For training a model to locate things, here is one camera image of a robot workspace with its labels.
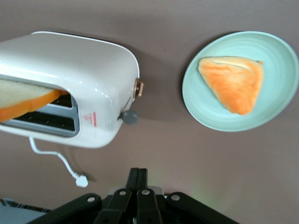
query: toasted bread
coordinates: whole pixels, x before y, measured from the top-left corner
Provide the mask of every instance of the toasted bread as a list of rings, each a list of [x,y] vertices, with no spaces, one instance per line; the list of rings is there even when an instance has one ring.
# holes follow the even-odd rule
[[[0,79],[0,122],[33,112],[65,91]]]
[[[242,57],[205,57],[200,59],[198,70],[231,113],[245,115],[253,110],[260,93],[262,64]]]

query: white power cord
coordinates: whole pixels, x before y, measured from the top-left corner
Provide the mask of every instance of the white power cord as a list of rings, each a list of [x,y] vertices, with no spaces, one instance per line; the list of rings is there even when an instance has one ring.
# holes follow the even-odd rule
[[[66,160],[66,158],[65,158],[61,153],[59,153],[59,152],[55,152],[55,151],[41,151],[41,150],[39,150],[39,149],[36,147],[36,143],[35,143],[33,137],[29,137],[29,142],[30,142],[30,145],[31,145],[31,148],[32,148],[33,152],[35,152],[35,153],[37,153],[37,154],[43,154],[43,155],[56,155],[56,156],[58,156],[58,157],[62,160],[62,162],[64,162],[64,164],[65,164],[67,170],[70,172],[70,174],[72,175],[72,177],[76,180],[76,185],[77,185],[78,187],[82,187],[82,188],[87,187],[87,185],[88,185],[87,177],[84,176],[84,175],[79,175],[79,174],[75,173],[75,172],[71,169],[71,167],[70,167],[68,161]]]

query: toaster slot grill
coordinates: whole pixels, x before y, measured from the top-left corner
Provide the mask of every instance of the toaster slot grill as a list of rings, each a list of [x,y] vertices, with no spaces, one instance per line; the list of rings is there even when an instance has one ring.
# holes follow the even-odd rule
[[[72,118],[60,117],[53,114],[31,112],[15,118],[15,120],[75,131],[74,120]]]
[[[51,104],[71,108],[72,107],[71,95],[70,94],[62,95],[58,99],[54,100]]]
[[[79,133],[77,103],[70,94],[62,95],[39,110],[2,124],[62,137],[73,137]]]

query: toaster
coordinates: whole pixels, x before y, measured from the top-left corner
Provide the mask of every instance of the toaster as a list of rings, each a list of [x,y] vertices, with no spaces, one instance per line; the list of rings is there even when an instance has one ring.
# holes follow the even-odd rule
[[[112,141],[143,89],[137,59],[125,47],[54,32],[1,42],[0,78],[69,93],[0,130],[86,148]]]

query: plate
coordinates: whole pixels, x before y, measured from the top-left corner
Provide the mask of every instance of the plate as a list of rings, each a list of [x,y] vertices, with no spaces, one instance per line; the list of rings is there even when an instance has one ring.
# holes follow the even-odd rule
[[[212,56],[239,56],[264,62],[263,85],[250,113],[230,113],[205,83],[197,69],[198,62]],[[193,58],[183,80],[183,99],[190,114],[203,125],[224,132],[245,131],[281,113],[296,93],[298,82],[298,58],[285,41],[264,32],[237,32],[213,41]]]

